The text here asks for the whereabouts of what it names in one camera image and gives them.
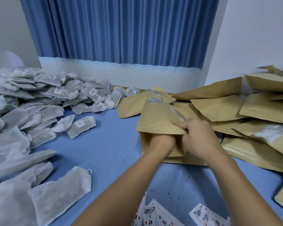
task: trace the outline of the curtain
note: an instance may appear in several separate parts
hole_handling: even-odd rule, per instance
[[[202,68],[219,0],[21,0],[39,56]]]

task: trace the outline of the person's right hand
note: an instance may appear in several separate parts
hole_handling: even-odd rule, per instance
[[[206,163],[210,158],[214,158],[220,153],[227,154],[207,121],[193,118],[189,121],[174,123],[174,125],[188,130],[188,133],[183,135],[183,144],[189,152]]]

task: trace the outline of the person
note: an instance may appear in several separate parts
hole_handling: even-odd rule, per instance
[[[204,160],[214,173],[232,225],[283,226],[283,221],[221,147],[207,121],[194,118],[175,125],[187,130],[182,142],[188,151]],[[154,135],[146,153],[100,194],[72,226],[131,225],[155,171],[174,145],[174,136]]]

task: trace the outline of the wall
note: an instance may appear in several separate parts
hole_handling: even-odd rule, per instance
[[[47,74],[76,72],[82,78],[95,77],[97,83],[108,78],[118,86],[150,89],[160,85],[166,92],[179,93],[197,87],[201,69],[162,67],[140,64],[117,64],[89,60],[39,57]]]
[[[21,2],[0,0],[0,68],[23,65],[41,67]]]
[[[225,5],[223,17],[218,10]],[[220,17],[223,20],[219,34],[212,30],[200,85],[235,78],[258,66],[283,65],[283,0],[220,0],[218,10],[213,29],[218,29]]]

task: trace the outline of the blue table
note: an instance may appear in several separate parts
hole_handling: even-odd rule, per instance
[[[65,110],[65,116],[73,114]],[[98,114],[76,115],[75,120],[94,116],[96,127],[70,139],[67,133],[58,133],[56,139],[36,148],[35,151],[57,151],[49,161],[54,171],[46,181],[57,180],[74,166],[92,169],[92,191],[76,202],[51,225],[69,226],[83,210],[114,180],[141,156],[139,134],[135,130],[139,116],[119,119],[117,110]],[[261,169],[236,159],[239,167],[283,220],[283,208],[274,195],[283,186],[283,174]],[[202,203],[226,218],[228,211],[212,171],[208,167],[162,163],[147,189],[146,204],[156,199],[184,225],[196,225],[189,212]]]

